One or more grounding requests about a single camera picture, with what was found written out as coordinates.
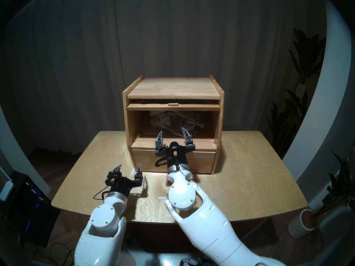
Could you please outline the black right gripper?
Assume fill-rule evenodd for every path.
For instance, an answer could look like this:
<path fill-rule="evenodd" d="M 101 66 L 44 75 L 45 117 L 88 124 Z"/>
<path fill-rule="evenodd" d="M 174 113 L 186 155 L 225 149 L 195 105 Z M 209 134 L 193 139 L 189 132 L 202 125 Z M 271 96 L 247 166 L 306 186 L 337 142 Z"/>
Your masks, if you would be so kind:
<path fill-rule="evenodd" d="M 155 155 L 160 159 L 155 162 L 155 167 L 167 165 L 169 168 L 171 166 L 188 165 L 186 154 L 195 151 L 196 146 L 193 143 L 191 134 L 184 127 L 182 127 L 182 133 L 186 146 L 179 144 L 165 146 L 163 144 L 162 130 L 158 133 L 155 140 Z"/>

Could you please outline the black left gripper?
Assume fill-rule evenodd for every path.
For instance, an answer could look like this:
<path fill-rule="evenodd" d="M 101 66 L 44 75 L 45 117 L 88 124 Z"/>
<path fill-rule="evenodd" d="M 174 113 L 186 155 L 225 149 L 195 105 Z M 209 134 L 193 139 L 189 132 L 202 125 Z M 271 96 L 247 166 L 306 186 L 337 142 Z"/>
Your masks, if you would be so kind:
<path fill-rule="evenodd" d="M 130 180 L 127 177 L 122 177 L 121 173 L 122 164 L 116 166 L 112 171 L 108 173 L 108 178 L 106 180 L 106 185 L 110 187 L 109 192 L 116 192 L 124 195 L 126 198 L 129 197 L 132 188 L 137 188 L 143 184 L 143 172 L 141 164 L 137 167 L 136 173 L 134 175 L 134 180 Z"/>

